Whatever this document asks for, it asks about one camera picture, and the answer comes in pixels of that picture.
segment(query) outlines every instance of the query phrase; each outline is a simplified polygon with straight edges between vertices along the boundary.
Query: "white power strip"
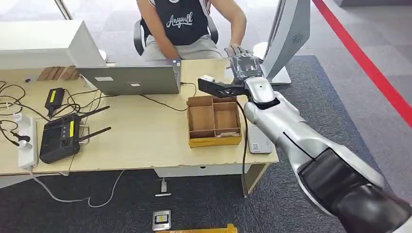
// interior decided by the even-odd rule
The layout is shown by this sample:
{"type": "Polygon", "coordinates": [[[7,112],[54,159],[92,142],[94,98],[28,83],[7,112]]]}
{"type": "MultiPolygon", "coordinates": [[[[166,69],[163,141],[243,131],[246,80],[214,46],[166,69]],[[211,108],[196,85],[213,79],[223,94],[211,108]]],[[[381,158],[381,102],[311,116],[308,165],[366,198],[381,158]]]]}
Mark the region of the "white power strip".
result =
{"type": "Polygon", "coordinates": [[[14,118],[18,124],[18,134],[30,137],[30,142],[18,142],[18,167],[28,169],[32,166],[37,166],[37,122],[33,117],[25,116],[22,113],[16,114],[14,118]]]}

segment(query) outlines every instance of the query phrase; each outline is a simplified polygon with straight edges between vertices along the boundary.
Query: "desk surface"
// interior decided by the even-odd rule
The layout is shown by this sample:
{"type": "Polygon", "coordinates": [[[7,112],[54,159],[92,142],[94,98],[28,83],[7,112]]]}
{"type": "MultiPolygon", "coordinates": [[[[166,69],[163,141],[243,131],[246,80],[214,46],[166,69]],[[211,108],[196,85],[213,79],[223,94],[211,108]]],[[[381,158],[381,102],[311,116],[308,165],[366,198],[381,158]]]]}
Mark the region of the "desk surface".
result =
{"type": "MultiPolygon", "coordinates": [[[[25,83],[24,79],[30,76],[36,76],[41,73],[41,69],[24,69],[24,70],[0,70],[0,80],[6,81],[7,85],[10,84],[18,84],[22,86],[26,90],[26,96],[21,100],[21,103],[24,105],[28,105],[35,110],[39,111],[41,114],[46,115],[47,110],[44,108],[44,103],[46,101],[47,95],[49,90],[52,88],[57,87],[64,87],[70,91],[71,94],[84,92],[90,90],[88,86],[86,86],[85,82],[81,79],[76,81],[43,81],[43,82],[32,82],[32,83],[25,83]]],[[[13,87],[6,89],[1,95],[10,95],[13,97],[20,97],[22,95],[22,91],[18,87],[13,87]]],[[[84,106],[89,103],[94,98],[95,93],[84,94],[82,96],[76,96],[74,99],[77,103],[84,106]]],[[[9,98],[1,98],[0,102],[5,101],[12,101],[9,98]]],[[[9,110],[7,109],[0,109],[0,114],[8,114],[13,113],[18,110],[17,106],[10,107],[9,110]]],[[[40,118],[38,115],[33,113],[28,109],[23,109],[23,113],[35,117],[40,118]]],[[[9,119],[13,120],[12,116],[0,116],[0,119],[9,119]]],[[[37,120],[37,144],[40,151],[40,143],[43,134],[43,127],[46,123],[45,120],[39,119],[37,120]]],[[[0,175],[12,175],[12,174],[25,174],[27,171],[20,169],[17,167],[17,148],[10,142],[8,142],[3,135],[0,135],[0,175]]],[[[69,157],[63,159],[61,161],[55,162],[53,164],[45,164],[41,160],[39,160],[39,164],[36,168],[33,169],[34,173],[51,173],[51,172],[59,172],[59,171],[69,171],[70,165],[72,162],[73,157],[69,157]]]]}
{"type": "MultiPolygon", "coordinates": [[[[227,60],[182,62],[182,81],[197,84],[202,75],[224,79],[227,60]]],[[[150,96],[178,109],[194,93],[193,85],[182,86],[179,95],[150,96]]],[[[196,96],[206,95],[197,91],[196,96]]],[[[111,126],[74,156],[70,171],[143,169],[170,166],[225,165],[242,163],[244,142],[239,145],[191,149],[188,145],[187,113],[177,112],[141,96],[105,98],[101,106],[110,109],[88,118],[90,131],[111,126]]],[[[276,151],[270,155],[246,156],[246,163],[277,163],[276,151]]]]}

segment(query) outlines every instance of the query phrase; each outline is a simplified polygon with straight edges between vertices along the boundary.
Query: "gray floor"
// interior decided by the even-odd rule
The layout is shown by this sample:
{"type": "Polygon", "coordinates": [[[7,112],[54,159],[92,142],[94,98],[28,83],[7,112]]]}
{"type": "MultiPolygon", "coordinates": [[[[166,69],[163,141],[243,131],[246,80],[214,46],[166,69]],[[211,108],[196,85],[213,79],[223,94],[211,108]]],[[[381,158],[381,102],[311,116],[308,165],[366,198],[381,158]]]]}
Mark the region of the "gray floor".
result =
{"type": "MultiPolygon", "coordinates": [[[[236,0],[248,17],[243,46],[265,41],[274,17],[271,0],[236,0]]],[[[412,7],[339,8],[324,1],[370,59],[412,103],[412,7]]],[[[132,64],[133,24],[140,18],[135,0],[66,0],[75,19],[85,20],[97,45],[109,59],[132,64]]],[[[216,10],[219,49],[227,46],[230,25],[216,10]]],[[[52,0],[8,0],[0,21],[62,19],[52,0]]],[[[393,191],[412,202],[412,131],[331,30],[311,8],[311,38],[298,52],[315,55],[393,191]]]]}

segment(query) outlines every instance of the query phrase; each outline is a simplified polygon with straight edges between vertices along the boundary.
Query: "robot forearm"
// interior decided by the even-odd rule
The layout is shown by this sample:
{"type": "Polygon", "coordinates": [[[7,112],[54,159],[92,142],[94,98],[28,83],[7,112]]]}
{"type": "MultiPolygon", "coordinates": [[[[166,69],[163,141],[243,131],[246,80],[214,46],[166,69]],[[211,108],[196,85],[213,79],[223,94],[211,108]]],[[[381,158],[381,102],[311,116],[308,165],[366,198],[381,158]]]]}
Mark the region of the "robot forearm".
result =
{"type": "Polygon", "coordinates": [[[338,217],[350,233],[412,231],[411,206],[383,192],[384,178],[378,172],[347,147],[309,127],[291,103],[269,88],[267,80],[253,79],[245,82],[252,94],[244,107],[246,117],[288,157],[312,206],[338,217]]]}

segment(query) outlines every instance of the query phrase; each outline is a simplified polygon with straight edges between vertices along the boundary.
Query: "white monitor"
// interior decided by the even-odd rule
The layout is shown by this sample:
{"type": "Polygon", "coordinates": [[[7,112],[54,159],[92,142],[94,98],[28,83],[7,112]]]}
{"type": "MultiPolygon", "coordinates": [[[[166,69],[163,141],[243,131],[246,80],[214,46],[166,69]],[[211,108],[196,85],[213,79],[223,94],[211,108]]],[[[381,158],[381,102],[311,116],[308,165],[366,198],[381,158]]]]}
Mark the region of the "white monitor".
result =
{"type": "Polygon", "coordinates": [[[271,83],[291,83],[285,65],[309,35],[310,0],[279,0],[268,42],[254,48],[254,53],[264,61],[263,73],[271,83]]]}

